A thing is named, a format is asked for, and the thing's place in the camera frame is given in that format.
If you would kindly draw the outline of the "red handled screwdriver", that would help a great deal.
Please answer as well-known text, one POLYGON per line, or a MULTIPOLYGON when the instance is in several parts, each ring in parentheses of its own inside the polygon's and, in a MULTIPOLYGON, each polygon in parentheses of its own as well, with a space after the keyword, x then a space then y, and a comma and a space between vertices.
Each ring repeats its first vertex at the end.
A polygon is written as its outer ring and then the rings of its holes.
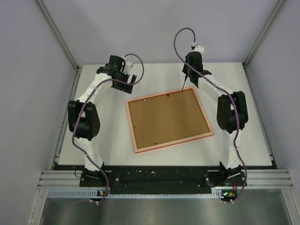
POLYGON ((184 89, 184 87, 185 87, 186 80, 187 80, 187 77, 185 76, 185 79, 184 79, 184 82, 183 82, 181 91, 183 91, 183 89, 184 89))

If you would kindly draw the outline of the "red picture frame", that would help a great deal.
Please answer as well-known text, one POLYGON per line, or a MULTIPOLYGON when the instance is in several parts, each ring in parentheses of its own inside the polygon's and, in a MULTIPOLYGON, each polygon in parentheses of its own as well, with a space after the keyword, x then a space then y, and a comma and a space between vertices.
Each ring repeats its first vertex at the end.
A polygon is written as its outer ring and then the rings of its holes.
POLYGON ((214 135, 192 87, 129 100, 126 111, 136 154, 214 135))

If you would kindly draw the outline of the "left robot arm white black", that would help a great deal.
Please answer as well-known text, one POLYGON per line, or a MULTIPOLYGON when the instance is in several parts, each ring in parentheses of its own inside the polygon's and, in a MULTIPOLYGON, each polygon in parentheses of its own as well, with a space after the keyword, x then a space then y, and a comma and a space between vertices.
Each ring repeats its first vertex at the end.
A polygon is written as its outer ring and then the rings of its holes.
POLYGON ((67 105, 72 144, 84 154, 84 167, 93 171, 90 180, 96 186, 106 182, 106 174, 100 171, 104 162, 93 142, 101 128, 97 104, 109 88, 132 93, 133 86, 138 81, 136 75, 130 75, 133 62, 127 56, 129 54, 122 57, 111 55, 108 63, 96 70, 84 93, 78 99, 70 100, 67 105))

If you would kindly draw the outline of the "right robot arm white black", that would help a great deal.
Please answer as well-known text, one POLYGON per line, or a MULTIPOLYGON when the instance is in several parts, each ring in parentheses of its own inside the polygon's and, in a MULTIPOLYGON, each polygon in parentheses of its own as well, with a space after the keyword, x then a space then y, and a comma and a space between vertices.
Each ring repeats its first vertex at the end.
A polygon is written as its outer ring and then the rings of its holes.
POLYGON ((243 161, 239 154, 240 133, 248 122, 248 109, 243 91, 231 91, 203 68, 202 54, 189 52, 182 72, 197 88, 217 103, 217 124, 223 131, 223 155, 216 183, 231 185, 241 175, 243 161))

